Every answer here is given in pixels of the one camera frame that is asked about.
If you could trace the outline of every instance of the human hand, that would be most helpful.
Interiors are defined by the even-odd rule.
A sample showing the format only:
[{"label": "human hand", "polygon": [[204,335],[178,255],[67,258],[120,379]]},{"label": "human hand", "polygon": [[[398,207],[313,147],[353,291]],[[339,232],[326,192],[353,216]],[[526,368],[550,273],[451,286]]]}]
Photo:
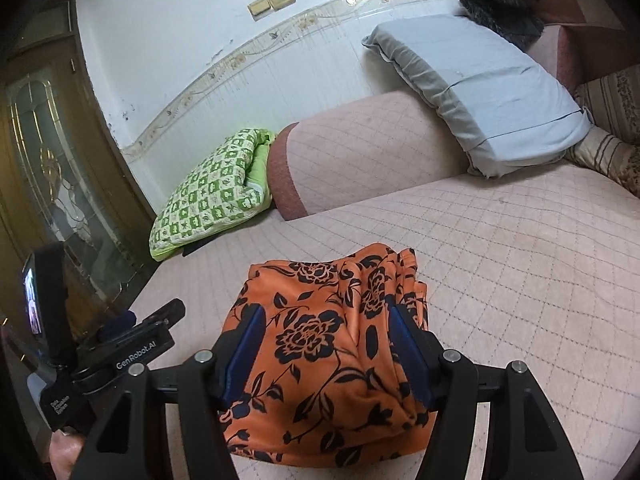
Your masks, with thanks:
[{"label": "human hand", "polygon": [[56,474],[56,480],[69,480],[84,446],[84,437],[78,434],[64,434],[58,430],[51,435],[49,460]]}]

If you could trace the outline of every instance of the metal screw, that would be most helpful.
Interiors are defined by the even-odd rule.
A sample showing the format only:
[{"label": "metal screw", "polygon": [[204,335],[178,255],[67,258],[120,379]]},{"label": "metal screw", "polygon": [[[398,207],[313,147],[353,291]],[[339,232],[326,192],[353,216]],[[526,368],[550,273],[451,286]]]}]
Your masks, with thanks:
[{"label": "metal screw", "polygon": [[442,354],[445,361],[449,361],[450,363],[457,363],[460,361],[460,352],[457,350],[445,350],[444,354]]},{"label": "metal screw", "polygon": [[518,374],[523,374],[524,372],[529,370],[529,367],[524,361],[514,361],[513,363],[511,363],[511,368],[513,368],[513,371]]},{"label": "metal screw", "polygon": [[144,371],[145,365],[142,363],[134,363],[129,367],[129,375],[133,375],[134,377],[138,377]]},{"label": "metal screw", "polygon": [[193,358],[196,359],[196,361],[199,363],[206,363],[212,357],[213,353],[211,352],[211,350],[200,350],[199,352],[196,352],[196,355],[193,356]]}]

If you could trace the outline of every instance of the striped cushion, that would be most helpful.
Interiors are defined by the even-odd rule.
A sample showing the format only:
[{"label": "striped cushion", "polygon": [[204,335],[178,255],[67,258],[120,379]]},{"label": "striped cushion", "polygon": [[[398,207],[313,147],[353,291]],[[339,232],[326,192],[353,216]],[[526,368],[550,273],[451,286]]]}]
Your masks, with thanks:
[{"label": "striped cushion", "polygon": [[632,146],[594,126],[582,142],[569,149],[566,158],[590,168],[640,198],[640,146]]},{"label": "striped cushion", "polygon": [[581,85],[577,100],[595,124],[629,144],[640,144],[640,65]]}]

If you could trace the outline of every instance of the blue gripper pad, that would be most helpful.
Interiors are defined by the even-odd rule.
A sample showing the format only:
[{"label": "blue gripper pad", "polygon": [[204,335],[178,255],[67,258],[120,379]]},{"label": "blue gripper pad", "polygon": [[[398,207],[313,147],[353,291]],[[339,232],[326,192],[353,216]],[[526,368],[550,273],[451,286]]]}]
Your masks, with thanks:
[{"label": "blue gripper pad", "polygon": [[435,400],[430,387],[429,367],[400,314],[400,308],[404,308],[406,311],[403,304],[389,309],[389,339],[394,345],[393,350],[398,356],[407,381],[409,381],[412,394],[429,410],[433,408]]},{"label": "blue gripper pad", "polygon": [[105,323],[97,333],[98,343],[105,343],[117,336],[124,334],[136,325],[136,314],[127,310],[116,319]]},{"label": "blue gripper pad", "polygon": [[232,349],[232,354],[229,356],[228,364],[223,372],[224,389],[220,400],[225,406],[231,406],[244,392],[244,386],[260,351],[266,326],[266,314],[261,305],[250,304],[244,308],[240,325],[232,331],[235,332],[233,336],[238,342]]}]

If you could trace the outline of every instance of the gray pillow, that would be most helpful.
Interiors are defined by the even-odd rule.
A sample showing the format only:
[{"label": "gray pillow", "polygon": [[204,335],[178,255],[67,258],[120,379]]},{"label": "gray pillow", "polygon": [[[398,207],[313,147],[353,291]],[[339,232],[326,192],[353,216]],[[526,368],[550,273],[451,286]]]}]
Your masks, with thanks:
[{"label": "gray pillow", "polygon": [[468,18],[395,20],[362,44],[436,108],[469,156],[470,173],[502,176],[554,162],[591,127],[544,68]]}]

